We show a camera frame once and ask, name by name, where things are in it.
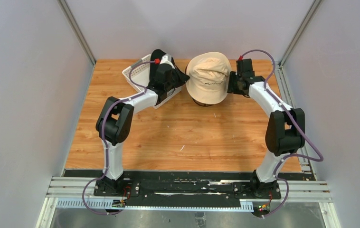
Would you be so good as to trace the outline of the beige bucket hat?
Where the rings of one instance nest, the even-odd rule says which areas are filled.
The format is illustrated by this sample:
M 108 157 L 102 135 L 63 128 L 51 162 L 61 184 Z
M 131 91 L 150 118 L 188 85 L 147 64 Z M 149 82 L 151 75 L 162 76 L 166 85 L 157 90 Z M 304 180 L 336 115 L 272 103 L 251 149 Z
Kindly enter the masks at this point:
M 198 55 L 186 67 L 186 74 L 189 76 L 186 89 L 200 103 L 219 104 L 227 96 L 231 71 L 230 61 L 220 52 Z

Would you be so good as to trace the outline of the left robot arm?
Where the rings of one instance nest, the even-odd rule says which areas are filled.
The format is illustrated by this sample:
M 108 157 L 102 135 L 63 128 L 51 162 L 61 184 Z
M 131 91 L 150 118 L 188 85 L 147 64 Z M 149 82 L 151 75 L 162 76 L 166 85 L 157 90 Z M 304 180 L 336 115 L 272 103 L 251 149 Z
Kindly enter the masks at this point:
M 150 79 L 142 90 L 126 98 L 107 98 L 96 130 L 104 147 L 104 170 L 100 178 L 106 182 L 106 190 L 112 196 L 123 193 L 123 142 L 127 139 L 133 116 L 149 107 L 163 104 L 189 80 L 176 65 L 160 64 L 150 71 Z

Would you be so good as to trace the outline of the black hat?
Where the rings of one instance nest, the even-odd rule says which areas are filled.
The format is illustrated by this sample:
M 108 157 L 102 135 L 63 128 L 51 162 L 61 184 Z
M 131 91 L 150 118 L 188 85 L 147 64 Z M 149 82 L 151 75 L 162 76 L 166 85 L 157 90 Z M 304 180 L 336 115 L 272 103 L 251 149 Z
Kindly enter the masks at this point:
M 148 87 L 174 85 L 173 57 L 161 49 L 156 49 L 151 54 L 151 61 Z

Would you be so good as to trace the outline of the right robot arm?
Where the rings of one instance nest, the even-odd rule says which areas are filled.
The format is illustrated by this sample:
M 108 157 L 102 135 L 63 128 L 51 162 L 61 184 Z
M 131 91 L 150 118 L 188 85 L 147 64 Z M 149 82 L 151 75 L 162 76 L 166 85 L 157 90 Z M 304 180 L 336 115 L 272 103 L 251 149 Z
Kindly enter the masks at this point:
M 302 134 L 293 125 L 304 130 L 304 111 L 294 109 L 273 93 L 262 76 L 256 76 L 251 59 L 239 58 L 237 69 L 230 73 L 227 92 L 253 99 L 268 116 L 265 133 L 267 152 L 261 165 L 253 172 L 250 192 L 262 198 L 275 183 L 286 156 L 304 146 Z

